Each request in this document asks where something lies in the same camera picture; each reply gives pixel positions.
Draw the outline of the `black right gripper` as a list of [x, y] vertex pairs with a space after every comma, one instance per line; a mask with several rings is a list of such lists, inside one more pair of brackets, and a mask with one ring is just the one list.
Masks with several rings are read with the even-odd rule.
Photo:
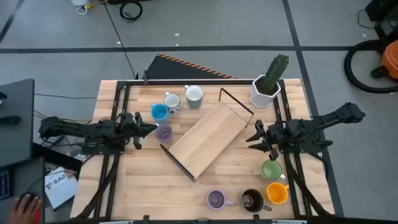
[[251, 136], [246, 140], [246, 142], [252, 142], [257, 140], [262, 140], [261, 143], [252, 144], [249, 146], [250, 149], [256, 149], [262, 152], [269, 152], [269, 158], [275, 161], [279, 153], [276, 149], [272, 147], [274, 144], [282, 144], [283, 142], [288, 142], [287, 131], [278, 127], [278, 123], [272, 124], [264, 129], [264, 124], [260, 119], [255, 123], [256, 134]]

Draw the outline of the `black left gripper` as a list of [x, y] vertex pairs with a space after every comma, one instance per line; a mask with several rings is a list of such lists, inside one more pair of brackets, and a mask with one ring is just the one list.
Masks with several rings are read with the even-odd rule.
[[134, 115], [131, 113], [120, 113], [117, 118], [120, 119], [119, 133], [121, 139], [116, 141], [118, 146], [129, 144], [131, 138], [133, 138], [133, 145], [136, 149], [142, 149], [140, 142], [140, 125], [141, 125], [141, 137], [145, 138], [151, 132], [157, 129], [157, 124], [144, 123], [140, 112], [135, 112]]

